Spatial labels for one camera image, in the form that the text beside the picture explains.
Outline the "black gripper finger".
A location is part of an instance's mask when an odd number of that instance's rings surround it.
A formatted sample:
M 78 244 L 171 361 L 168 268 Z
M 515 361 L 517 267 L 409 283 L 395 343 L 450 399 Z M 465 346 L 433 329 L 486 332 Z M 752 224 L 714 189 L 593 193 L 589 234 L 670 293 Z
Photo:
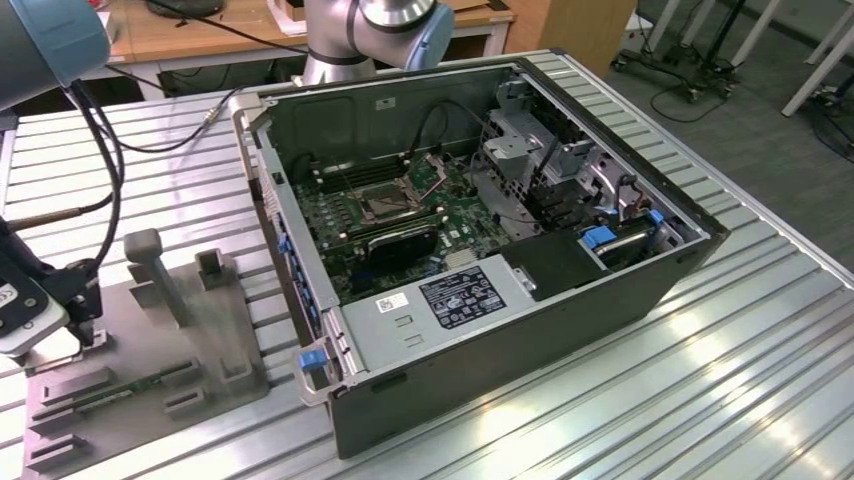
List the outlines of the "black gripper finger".
M 99 294 L 76 295 L 68 302 L 68 331 L 83 347 L 95 342 L 94 321 L 102 317 L 102 300 Z

